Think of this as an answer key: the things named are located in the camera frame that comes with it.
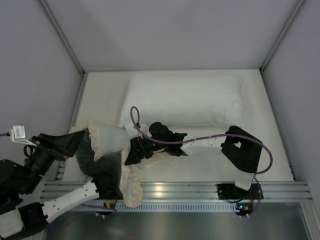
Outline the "white pillowcase with cream ruffle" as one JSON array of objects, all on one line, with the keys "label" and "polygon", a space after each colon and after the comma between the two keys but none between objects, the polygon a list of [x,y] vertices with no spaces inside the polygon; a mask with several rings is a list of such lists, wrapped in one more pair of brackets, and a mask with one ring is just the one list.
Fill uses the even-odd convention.
[{"label": "white pillowcase with cream ruffle", "polygon": [[92,119],[73,126],[70,133],[85,131],[84,137],[75,153],[81,171],[94,177],[107,175],[115,185],[116,193],[123,198],[129,208],[142,204],[143,189],[141,176],[156,162],[170,163],[178,160],[164,151],[157,151],[150,159],[125,166],[129,156],[130,140],[127,132],[117,127],[116,122],[97,124]]}]

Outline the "white pillow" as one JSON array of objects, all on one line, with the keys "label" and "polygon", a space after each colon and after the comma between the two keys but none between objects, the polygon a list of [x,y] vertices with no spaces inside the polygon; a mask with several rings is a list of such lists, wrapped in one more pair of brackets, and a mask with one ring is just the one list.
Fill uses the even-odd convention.
[{"label": "white pillow", "polygon": [[137,73],[129,81],[118,125],[131,123],[137,107],[144,124],[177,127],[244,127],[243,78],[236,75]]}]

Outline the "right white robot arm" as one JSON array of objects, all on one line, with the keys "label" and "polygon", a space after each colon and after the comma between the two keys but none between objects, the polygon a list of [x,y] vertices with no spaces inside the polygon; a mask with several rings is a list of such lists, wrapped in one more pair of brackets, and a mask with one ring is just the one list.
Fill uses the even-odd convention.
[{"label": "right white robot arm", "polygon": [[140,126],[125,126],[130,139],[125,166],[136,165],[150,159],[155,153],[170,156],[195,156],[221,152],[237,169],[234,184],[248,191],[258,172],[263,143],[238,126],[230,126],[227,132],[208,136],[192,136],[171,131],[160,122],[149,127],[149,134],[142,133]]}]

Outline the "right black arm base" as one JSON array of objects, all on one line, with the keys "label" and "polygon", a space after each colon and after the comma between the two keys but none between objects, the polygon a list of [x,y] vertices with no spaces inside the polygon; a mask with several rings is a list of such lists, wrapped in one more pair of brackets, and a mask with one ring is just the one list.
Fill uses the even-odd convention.
[{"label": "right black arm base", "polygon": [[253,183],[249,190],[236,187],[234,183],[220,183],[216,187],[219,200],[236,202],[242,200],[262,200],[264,198],[262,190],[257,183]]}]

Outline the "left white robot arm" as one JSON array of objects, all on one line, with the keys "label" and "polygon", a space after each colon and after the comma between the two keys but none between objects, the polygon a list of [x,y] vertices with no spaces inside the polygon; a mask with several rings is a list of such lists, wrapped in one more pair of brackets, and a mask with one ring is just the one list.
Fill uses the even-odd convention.
[{"label": "left white robot arm", "polygon": [[102,198],[108,190],[108,178],[98,175],[73,191],[57,198],[24,203],[24,196],[34,193],[55,161],[73,157],[84,140],[80,130],[64,135],[41,133],[30,139],[14,132],[13,143],[23,145],[24,164],[10,159],[0,161],[0,238],[22,240],[43,231],[69,210],[88,201]]}]

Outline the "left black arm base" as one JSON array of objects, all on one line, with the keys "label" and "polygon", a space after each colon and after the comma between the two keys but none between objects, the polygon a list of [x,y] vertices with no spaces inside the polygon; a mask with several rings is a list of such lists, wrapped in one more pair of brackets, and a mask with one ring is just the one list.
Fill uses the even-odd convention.
[{"label": "left black arm base", "polygon": [[124,196],[118,185],[108,185],[99,193],[99,199],[103,200],[123,200]]}]

